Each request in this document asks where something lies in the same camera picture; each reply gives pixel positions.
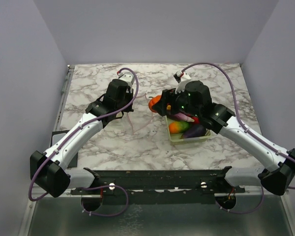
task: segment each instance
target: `marble table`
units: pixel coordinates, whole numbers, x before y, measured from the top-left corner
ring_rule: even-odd
[[[225,166],[252,167],[258,161],[232,141],[213,135],[207,142],[171,146],[165,118],[152,114],[148,97],[174,88],[173,74],[185,64],[90,64],[75,67],[60,129],[71,129],[87,105],[102,95],[122,67],[134,70],[139,78],[139,98],[134,109],[140,112],[114,120],[92,137],[79,151],[78,168],[96,170],[186,170],[222,169]],[[230,76],[242,120],[260,132],[239,64],[220,65]],[[210,88],[212,100],[234,110],[228,81],[217,69],[197,66],[188,70],[194,79]]]

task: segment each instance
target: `purple eggplant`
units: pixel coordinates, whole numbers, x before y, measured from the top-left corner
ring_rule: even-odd
[[[181,139],[201,137],[201,136],[204,136],[206,132],[207,132],[207,129],[204,128],[203,125],[194,124],[191,128],[189,128],[187,131],[183,133],[183,135],[181,136]]]

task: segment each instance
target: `orange vegetable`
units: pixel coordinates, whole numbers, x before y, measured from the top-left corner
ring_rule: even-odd
[[[174,121],[168,126],[168,129],[171,134],[179,134],[188,130],[190,126],[190,123],[185,121]]]
[[[157,103],[161,99],[161,95],[157,95],[156,97],[152,98],[151,101],[148,103],[148,107],[152,112],[155,112],[155,110],[152,109],[152,106]]]

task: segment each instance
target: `wall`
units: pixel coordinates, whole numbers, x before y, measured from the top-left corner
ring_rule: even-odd
[[[67,71],[32,0],[0,0],[0,236],[17,235],[29,160],[48,145]]]
[[[295,0],[279,1],[242,69],[263,134],[295,148]]]
[[[34,0],[68,64],[243,62],[277,0]]]

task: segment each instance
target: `orange pumpkin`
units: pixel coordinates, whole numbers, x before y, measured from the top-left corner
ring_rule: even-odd
[[[151,101],[148,103],[148,107],[152,112],[157,112],[152,109],[152,106],[156,104],[161,99],[161,95],[157,95],[156,97],[152,98]]]

